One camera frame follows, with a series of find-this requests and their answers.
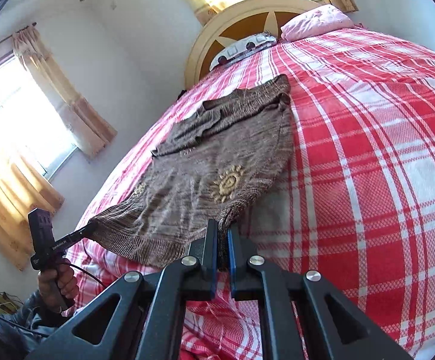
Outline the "person's left hand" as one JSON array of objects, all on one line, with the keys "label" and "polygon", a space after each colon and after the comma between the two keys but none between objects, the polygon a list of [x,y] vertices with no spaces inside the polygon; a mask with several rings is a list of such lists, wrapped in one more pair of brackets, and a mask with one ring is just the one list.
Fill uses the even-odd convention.
[{"label": "person's left hand", "polygon": [[74,270],[67,258],[61,259],[55,267],[39,272],[38,291],[52,312],[60,314],[72,306],[79,288]]}]

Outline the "grey jacket sleeve forearm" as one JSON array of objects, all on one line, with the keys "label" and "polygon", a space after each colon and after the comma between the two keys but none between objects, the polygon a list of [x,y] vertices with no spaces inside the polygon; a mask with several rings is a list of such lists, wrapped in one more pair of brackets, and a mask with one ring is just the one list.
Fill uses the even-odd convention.
[{"label": "grey jacket sleeve forearm", "polygon": [[24,359],[68,320],[35,291],[15,314],[0,315],[0,359]]}]

